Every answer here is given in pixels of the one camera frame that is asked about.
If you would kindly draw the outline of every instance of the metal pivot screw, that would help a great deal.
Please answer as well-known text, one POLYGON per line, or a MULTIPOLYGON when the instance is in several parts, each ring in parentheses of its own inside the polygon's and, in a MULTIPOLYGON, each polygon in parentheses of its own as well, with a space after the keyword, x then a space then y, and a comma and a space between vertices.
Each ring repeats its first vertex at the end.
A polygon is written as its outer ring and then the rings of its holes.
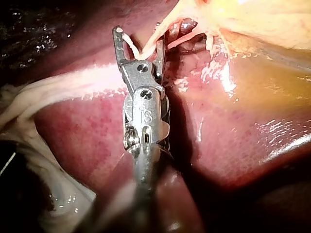
POLYGON ((137 67, 137 70, 139 73, 146 73, 148 71, 148 65, 147 64, 140 64, 138 67, 137 67))
POLYGON ((140 93, 140 97, 143 99, 143 100, 150 100, 152 98, 152 92, 148 89, 146 90, 143 90, 141 93, 140 93))
POLYGON ((137 130, 133 126, 129 126, 126 129, 124 139, 123 139, 124 149, 128 150, 137 143, 139 143, 139 137, 138 137, 137 130))

